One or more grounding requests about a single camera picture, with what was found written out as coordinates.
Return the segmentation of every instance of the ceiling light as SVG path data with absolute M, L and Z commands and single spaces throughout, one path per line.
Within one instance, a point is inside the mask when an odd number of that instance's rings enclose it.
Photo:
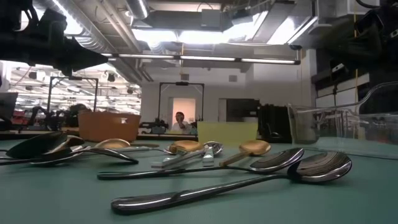
M 141 30 L 133 29 L 132 32 L 137 40 L 145 42 L 175 42 L 177 35 L 171 30 Z
M 185 44 L 219 44 L 228 41 L 222 32 L 195 30 L 183 31 L 178 40 Z
M 295 60 L 258 59 L 258 58 L 242 58 L 242 62 L 274 63 L 274 64 L 282 64 L 282 65 L 295 65 L 298 63 L 298 61 L 295 61 Z
M 119 54 L 120 57 L 147 58 L 147 59 L 173 59 L 173 55 L 144 55 L 144 54 Z
M 300 29 L 289 41 L 287 41 L 288 44 L 293 43 L 295 40 L 297 40 L 298 37 L 300 37 L 308 28 L 310 28 L 316 21 L 318 20 L 318 17 L 315 16 L 308 22 L 302 29 Z
M 292 18 L 288 17 L 274 32 L 267 44 L 285 44 L 294 34 L 294 21 Z
M 235 58 L 229 57 L 207 57 L 207 56 L 180 56 L 183 60 L 214 60 L 220 62 L 233 62 Z

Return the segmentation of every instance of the metal pole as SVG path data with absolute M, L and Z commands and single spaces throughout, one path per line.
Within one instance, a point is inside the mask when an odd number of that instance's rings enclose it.
M 205 107 L 205 84 L 201 84 L 202 89 L 202 93 L 201 93 L 201 119 L 203 119 L 203 108 Z
M 159 102 L 158 102 L 158 106 L 157 106 L 157 118 L 160 119 L 160 96 L 162 94 L 162 85 L 163 83 L 159 83 Z
M 50 77 L 50 86 L 49 86 L 49 97 L 47 99 L 47 112 L 50 112 L 50 102 L 51 102 L 51 91 L 52 91 L 52 80 L 55 77 Z
M 98 79 L 95 78 L 95 95 L 94 95 L 94 108 L 93 108 L 93 112 L 95 112 L 96 108 L 97 108 L 97 91 L 98 91 Z

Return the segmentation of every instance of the wall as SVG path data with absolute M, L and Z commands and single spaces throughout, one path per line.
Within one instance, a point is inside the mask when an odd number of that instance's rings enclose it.
M 195 98 L 197 102 L 196 114 L 201 114 L 201 95 L 198 99 L 198 93 L 191 88 L 183 90 L 181 86 L 170 85 L 167 91 L 162 93 L 160 104 L 160 117 L 167 119 L 168 100 L 170 97 L 176 98 Z M 205 99 L 203 108 L 203 117 L 207 121 L 218 121 L 218 100 L 220 98 L 248 98 L 243 87 L 231 86 L 205 86 Z M 141 121 L 153 121 L 157 117 L 159 103 L 159 84 L 146 83 L 142 85 L 141 98 Z
M 206 121 L 218 121 L 218 106 L 220 98 L 252 98 L 259 99 L 262 104 L 270 103 L 279 106 L 285 106 L 287 103 L 302 106 L 315 105 L 315 92 L 311 84 L 311 74 L 315 74 L 315 51 L 308 50 L 303 55 L 301 65 L 267 65 L 254 64 L 245 74 L 244 82 L 230 84 L 225 80 L 223 82 L 212 83 L 213 80 L 219 80 L 220 77 L 226 78 L 227 74 L 239 73 L 239 70 L 231 69 L 212 69 L 217 73 L 209 72 L 200 75 L 204 79 L 196 79 L 196 82 L 205 82 L 205 100 L 203 109 L 203 118 Z M 184 68 L 184 73 L 191 74 L 193 78 L 199 71 L 207 70 L 200 68 Z M 178 72 L 171 82 L 179 81 Z M 166 76 L 172 76 L 168 70 L 165 70 Z M 167 91 L 162 94 L 161 114 L 167 115 L 168 98 L 197 98 L 198 92 L 195 89 L 184 91 L 180 86 L 170 85 Z M 157 117 L 158 111 L 159 84 L 146 83 L 142 86 L 142 121 L 153 121 Z

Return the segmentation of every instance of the person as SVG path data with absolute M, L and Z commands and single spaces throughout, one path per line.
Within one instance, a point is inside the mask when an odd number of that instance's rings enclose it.
M 182 112 L 177 112 L 175 114 L 176 123 L 172 126 L 172 131 L 181 131 L 182 134 L 190 134 L 191 129 L 188 122 L 184 121 L 184 114 Z

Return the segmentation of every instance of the utensil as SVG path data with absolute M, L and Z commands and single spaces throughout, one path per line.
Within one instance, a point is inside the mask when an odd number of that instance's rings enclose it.
M 151 177 L 168 177 L 174 174 L 186 174 L 191 172 L 204 172 L 211 170 L 242 170 L 255 174 L 269 174 L 277 170 L 281 170 L 294 162 L 298 161 L 304 155 L 304 149 L 293 148 L 286 151 L 267 155 L 256 162 L 253 162 L 249 168 L 219 166 L 219 167 L 201 167 L 190 169 L 170 169 L 160 171 L 146 172 L 99 172 L 97 178 L 99 180 L 122 180 L 122 179 L 139 179 Z
M 112 200 L 111 208 L 113 212 L 121 215 L 152 212 L 195 202 L 230 190 L 274 179 L 289 179 L 305 184 L 323 183 L 346 175 L 351 169 L 351 166 L 351 159 L 346 154 L 342 152 L 326 152 L 295 162 L 287 170 L 287 175 L 269 174 L 253 179 L 240 180 L 195 190 L 116 198 Z
M 73 151 L 82 149 L 83 146 L 72 147 Z M 79 154 L 70 154 L 68 150 L 59 150 L 57 152 L 53 152 L 51 154 L 43 154 L 40 157 L 33 159 L 14 159 L 12 161 L 0 162 L 0 166 L 4 165 L 13 165 L 13 164 L 24 164 L 31 163 L 36 166 L 54 166 L 56 164 L 65 162 L 73 157 L 78 156 Z
M 117 149 L 118 151 L 123 152 L 141 152 L 141 151 L 160 151 L 165 152 L 170 155 L 175 155 L 170 152 L 168 148 L 166 149 L 156 149 L 159 147 L 158 144 L 141 144 L 141 143 L 129 143 L 123 139 L 107 139 L 105 141 L 101 141 L 95 147 L 102 147 L 108 149 Z
M 40 134 L 10 148 L 6 151 L 6 156 L 13 159 L 31 159 L 57 148 L 66 140 L 67 135 L 60 131 Z
M 179 164 L 181 162 L 187 162 L 190 159 L 204 156 L 208 151 L 212 151 L 213 155 L 218 155 L 223 151 L 223 145 L 219 142 L 206 142 L 202 145 L 199 142 L 184 140 L 184 141 L 176 141 L 172 144 L 172 146 L 177 147 L 177 151 L 174 152 L 176 152 L 177 154 L 181 154 L 181 156 L 168 157 L 160 162 L 154 161 L 151 164 L 152 168 L 166 169 L 167 167 L 175 166 L 176 164 Z M 209 164 L 211 158 L 208 157 L 206 159 L 207 161 L 205 162 Z
M 122 159 L 125 161 L 129 161 L 132 164 L 138 164 L 138 161 L 125 155 L 122 154 L 120 152 L 116 152 L 112 149 L 102 149 L 102 148 L 95 148 L 95 147 L 82 147 L 82 149 L 78 149 L 78 150 L 73 150 L 71 147 L 68 148 L 64 148 L 61 149 L 57 152 L 53 152 L 53 153 L 49 153 L 49 154 L 43 154 L 40 157 L 34 158 L 34 159 L 19 159 L 19 160 L 11 160 L 11 161 L 7 161 L 7 162 L 1 162 L 0 166 L 4 166 L 4 165 L 11 165 L 11 164 L 23 164 L 23 163 L 32 163 L 34 164 L 58 164 L 61 162 L 65 162 L 68 159 L 71 159 L 74 157 L 74 155 L 80 155 L 83 152 L 92 152 L 92 153 L 96 153 L 96 154 L 102 154 L 105 156 L 111 156 L 111 157 L 115 157 L 117 159 Z
M 263 155 L 271 150 L 271 145 L 266 141 L 250 140 L 242 143 L 239 146 L 239 150 L 241 151 L 240 153 L 235 154 L 224 161 L 221 161 L 219 165 L 228 166 L 250 155 L 255 155 L 255 156 Z

